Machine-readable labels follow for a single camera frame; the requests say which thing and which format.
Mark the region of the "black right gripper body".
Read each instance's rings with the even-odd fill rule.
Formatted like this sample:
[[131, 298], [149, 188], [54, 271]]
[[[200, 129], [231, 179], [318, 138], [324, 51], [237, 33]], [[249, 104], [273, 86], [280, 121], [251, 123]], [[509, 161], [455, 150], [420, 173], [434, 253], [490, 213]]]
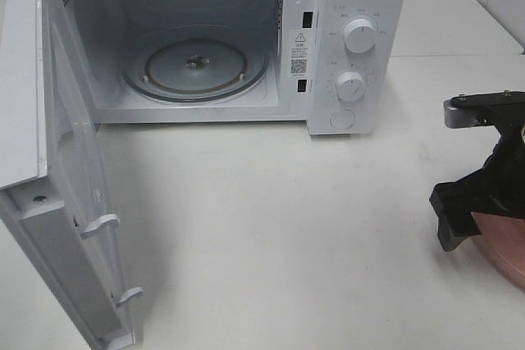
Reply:
[[480, 102], [478, 121], [500, 139], [473, 182], [477, 194], [524, 194], [524, 102]]

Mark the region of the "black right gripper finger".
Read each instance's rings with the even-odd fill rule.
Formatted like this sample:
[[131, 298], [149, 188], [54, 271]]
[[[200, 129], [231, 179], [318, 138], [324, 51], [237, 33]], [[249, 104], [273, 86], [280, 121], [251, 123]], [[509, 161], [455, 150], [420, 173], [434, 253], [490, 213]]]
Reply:
[[455, 182], [436, 184], [429, 198], [437, 218], [437, 238], [446, 252], [480, 235], [475, 213], [524, 218], [524, 173], [477, 170]]

